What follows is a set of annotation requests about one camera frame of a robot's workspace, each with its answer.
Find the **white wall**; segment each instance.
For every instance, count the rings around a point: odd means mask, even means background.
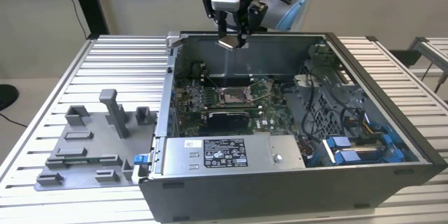
[[[101,0],[113,34],[214,30],[201,0]],[[69,0],[0,0],[0,78],[59,76],[82,44]],[[448,0],[310,0],[302,30],[374,35],[389,48],[448,36]]]
[[[448,37],[448,0],[310,0],[301,29],[406,48],[415,36]]]
[[[110,32],[165,35],[167,31],[214,30],[201,0],[99,0]]]
[[[0,0],[0,78],[59,76],[82,43],[70,0]]]

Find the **metal slotted tabletop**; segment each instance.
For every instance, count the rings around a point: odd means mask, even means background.
[[[448,108],[381,44],[339,37],[371,78],[448,160]],[[62,132],[70,105],[105,112],[101,89],[118,91],[126,111],[159,107],[166,64],[163,37],[89,40],[0,167],[1,223],[155,223],[138,187],[39,191],[33,184]],[[403,188],[375,209],[218,220],[217,223],[448,223],[448,170]]]
[[[448,38],[417,37],[409,49],[417,50],[441,71],[448,73]]]

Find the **motherboard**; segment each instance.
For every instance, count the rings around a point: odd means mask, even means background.
[[[274,78],[255,77],[222,82],[217,78],[203,77],[201,80],[185,80],[178,86],[179,137],[298,135],[281,92],[282,83]]]

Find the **white sticker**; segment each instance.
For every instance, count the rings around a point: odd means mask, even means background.
[[[202,140],[185,140],[183,147],[185,148],[201,148]]]

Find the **warning label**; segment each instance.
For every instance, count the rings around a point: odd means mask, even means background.
[[[247,166],[243,139],[203,140],[203,166],[206,168]]]

